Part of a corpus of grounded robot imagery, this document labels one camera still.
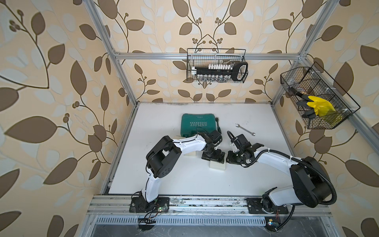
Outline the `large cream jewelry box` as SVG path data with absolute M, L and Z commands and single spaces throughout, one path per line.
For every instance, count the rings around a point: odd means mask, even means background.
M 214 162 L 210 161 L 209 167 L 214 170 L 220 170 L 220 171 L 225 171 L 226 170 L 226 163 L 219 163 L 219 162 Z

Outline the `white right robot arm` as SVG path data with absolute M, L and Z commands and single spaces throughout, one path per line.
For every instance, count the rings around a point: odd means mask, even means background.
M 262 195 L 262 209 L 269 213 L 275 207 L 305 205 L 315 208 L 319 204 L 332 205 L 337 201 L 337 192 L 327 173 L 312 157 L 304 159 L 287 155 L 265 147 L 263 144 L 251 144 L 241 134 L 234 136 L 227 132 L 236 152 L 229 151 L 227 162 L 249 168 L 255 164 L 264 164 L 288 175 L 292 184 L 288 187 L 274 187 Z

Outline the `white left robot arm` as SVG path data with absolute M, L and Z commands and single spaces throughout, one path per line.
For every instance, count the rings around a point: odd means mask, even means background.
M 182 139 L 171 139 L 169 136 L 161 138 L 146 156 L 148 179 L 138 197 L 132 198 L 134 212 L 147 213 L 168 205 L 169 198 L 159 198 L 161 179 L 173 170 L 181 155 L 200 151 L 203 160 L 223 164 L 225 152 L 217 148 L 222 141 L 222 135 L 217 130 L 197 132 L 192 137 Z

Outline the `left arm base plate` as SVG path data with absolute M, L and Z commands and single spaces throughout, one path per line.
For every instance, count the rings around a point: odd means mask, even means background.
M 135 192 L 131 196 L 130 213 L 167 212 L 169 210 L 170 198 L 158 197 L 152 202 L 147 202 L 142 192 Z

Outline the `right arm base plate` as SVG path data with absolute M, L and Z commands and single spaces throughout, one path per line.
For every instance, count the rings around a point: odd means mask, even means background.
M 269 198 L 269 193 L 277 189 L 274 187 L 266 191 L 262 197 L 246 198 L 249 214 L 288 214 L 288 208 L 285 205 L 276 206 Z

